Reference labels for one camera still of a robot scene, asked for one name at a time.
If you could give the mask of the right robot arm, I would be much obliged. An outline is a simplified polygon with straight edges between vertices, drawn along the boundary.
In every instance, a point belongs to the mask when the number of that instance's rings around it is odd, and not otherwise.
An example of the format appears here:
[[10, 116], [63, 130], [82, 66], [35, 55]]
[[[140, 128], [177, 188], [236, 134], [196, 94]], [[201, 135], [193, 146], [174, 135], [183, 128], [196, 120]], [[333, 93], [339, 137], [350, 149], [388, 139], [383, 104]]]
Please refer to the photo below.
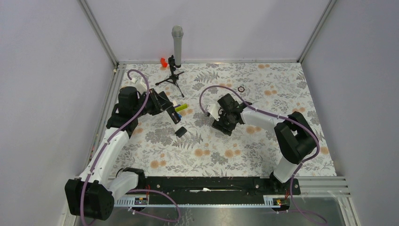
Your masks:
[[251, 102], [239, 103], [230, 94], [224, 95], [216, 104], [209, 104], [206, 111], [214, 118], [212, 127], [228, 136], [237, 124], [257, 126], [275, 134], [282, 154], [270, 180], [270, 188], [276, 194], [288, 189], [288, 180], [318, 145], [308, 122], [299, 112], [279, 116], [258, 109]]

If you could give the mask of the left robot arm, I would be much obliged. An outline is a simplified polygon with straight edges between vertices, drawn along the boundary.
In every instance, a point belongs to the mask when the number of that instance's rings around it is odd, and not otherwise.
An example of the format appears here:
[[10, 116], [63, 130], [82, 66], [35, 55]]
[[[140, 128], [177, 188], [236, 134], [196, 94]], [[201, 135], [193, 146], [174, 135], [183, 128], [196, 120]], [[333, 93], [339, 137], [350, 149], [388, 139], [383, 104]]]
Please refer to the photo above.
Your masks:
[[122, 148], [138, 126], [138, 118], [149, 114], [167, 112], [174, 123], [180, 121], [172, 102], [164, 91], [154, 89], [140, 92], [135, 87], [120, 89], [118, 102], [106, 124], [104, 137], [86, 169], [65, 184], [69, 211], [75, 216], [106, 220], [113, 211], [114, 203], [130, 190], [139, 194], [146, 188], [142, 169], [127, 167], [112, 182], [111, 170]]

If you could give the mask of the black battery cover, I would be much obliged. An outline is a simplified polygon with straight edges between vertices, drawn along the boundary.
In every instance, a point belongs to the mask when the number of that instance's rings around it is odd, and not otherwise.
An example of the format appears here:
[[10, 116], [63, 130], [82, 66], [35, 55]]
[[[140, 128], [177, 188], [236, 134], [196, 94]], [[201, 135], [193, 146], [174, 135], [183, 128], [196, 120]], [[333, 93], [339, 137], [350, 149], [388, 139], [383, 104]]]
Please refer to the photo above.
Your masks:
[[187, 129], [185, 127], [180, 127], [176, 132], [175, 135], [178, 138], [181, 138], [185, 133], [187, 132]]

